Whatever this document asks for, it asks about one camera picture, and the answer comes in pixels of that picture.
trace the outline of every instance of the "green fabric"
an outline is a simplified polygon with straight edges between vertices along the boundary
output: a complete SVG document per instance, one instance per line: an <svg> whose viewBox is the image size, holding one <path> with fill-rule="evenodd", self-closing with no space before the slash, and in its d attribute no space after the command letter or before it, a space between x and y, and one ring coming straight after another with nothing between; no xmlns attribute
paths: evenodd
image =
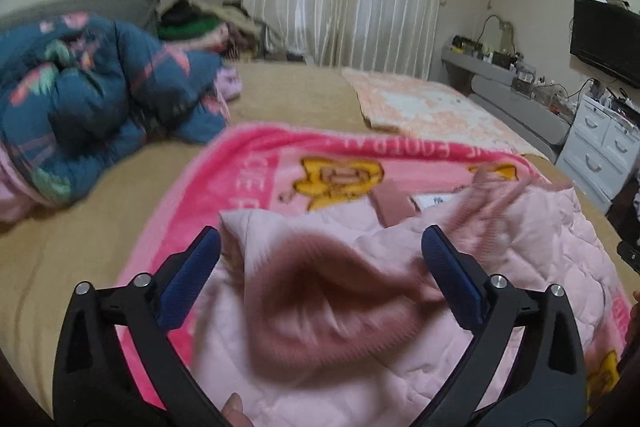
<svg viewBox="0 0 640 427"><path fill-rule="evenodd" d="M53 64L46 64L38 70L38 79L29 83L29 90L35 94L49 94L59 75L58 68Z"/></svg>
<svg viewBox="0 0 640 427"><path fill-rule="evenodd" d="M158 37L162 41L199 39L201 36L215 30L219 24L220 20L217 17L210 16L183 26L160 26L158 28Z"/></svg>
<svg viewBox="0 0 640 427"><path fill-rule="evenodd" d="M71 51L63 41L59 40L51 41L47 45L44 50L44 58L47 60L57 60L65 68L69 68L73 65Z"/></svg>
<svg viewBox="0 0 640 427"><path fill-rule="evenodd" d="M71 182L67 178L38 168L31 173L31 182L44 198L57 206L64 206L71 201Z"/></svg>

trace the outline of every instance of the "clothing tag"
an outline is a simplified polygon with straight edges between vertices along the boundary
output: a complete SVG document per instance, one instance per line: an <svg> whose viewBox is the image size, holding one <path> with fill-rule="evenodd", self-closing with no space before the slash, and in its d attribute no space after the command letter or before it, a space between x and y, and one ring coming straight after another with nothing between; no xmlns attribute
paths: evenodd
<svg viewBox="0 0 640 427"><path fill-rule="evenodd" d="M455 194L414 194L412 200L420 210L452 200Z"/></svg>

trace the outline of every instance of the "human hand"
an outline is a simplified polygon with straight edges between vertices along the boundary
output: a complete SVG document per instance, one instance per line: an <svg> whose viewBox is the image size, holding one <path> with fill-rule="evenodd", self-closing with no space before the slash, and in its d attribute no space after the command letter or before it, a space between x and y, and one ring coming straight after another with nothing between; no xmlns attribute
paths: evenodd
<svg viewBox="0 0 640 427"><path fill-rule="evenodd" d="M244 414L242 414L242 399L238 393L233 393L222 408L222 416L231 423L232 427L254 427Z"/></svg>
<svg viewBox="0 0 640 427"><path fill-rule="evenodd" d="M633 342L636 335L640 333L640 292L634 292L634 299L638 304L631 308L631 322L625 338L627 344Z"/></svg>

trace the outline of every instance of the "white dresser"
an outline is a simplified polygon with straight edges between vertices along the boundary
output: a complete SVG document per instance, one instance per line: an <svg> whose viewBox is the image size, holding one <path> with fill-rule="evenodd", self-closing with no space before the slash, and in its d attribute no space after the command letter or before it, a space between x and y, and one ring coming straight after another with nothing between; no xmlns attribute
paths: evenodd
<svg viewBox="0 0 640 427"><path fill-rule="evenodd" d="M583 96L556 167L604 213L640 158L640 132L610 109Z"/></svg>

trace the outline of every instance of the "metal screw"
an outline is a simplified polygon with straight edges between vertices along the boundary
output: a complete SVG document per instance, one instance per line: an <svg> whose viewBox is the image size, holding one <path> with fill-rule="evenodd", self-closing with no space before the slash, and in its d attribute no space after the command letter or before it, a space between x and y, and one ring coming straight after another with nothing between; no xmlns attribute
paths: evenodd
<svg viewBox="0 0 640 427"><path fill-rule="evenodd" d="M144 288L151 284L151 275L148 273L139 273L133 279L133 286Z"/></svg>
<svg viewBox="0 0 640 427"><path fill-rule="evenodd" d="M491 277L491 284L496 288L505 288L505 286L507 286L507 279L502 275L494 275Z"/></svg>
<svg viewBox="0 0 640 427"><path fill-rule="evenodd" d="M552 284L551 293L553 293L553 295L555 295L556 297L562 297L564 296L564 288L562 288L562 286L559 284Z"/></svg>
<svg viewBox="0 0 640 427"><path fill-rule="evenodd" d="M91 289L91 285L88 282L81 282L76 286L76 294L84 295Z"/></svg>

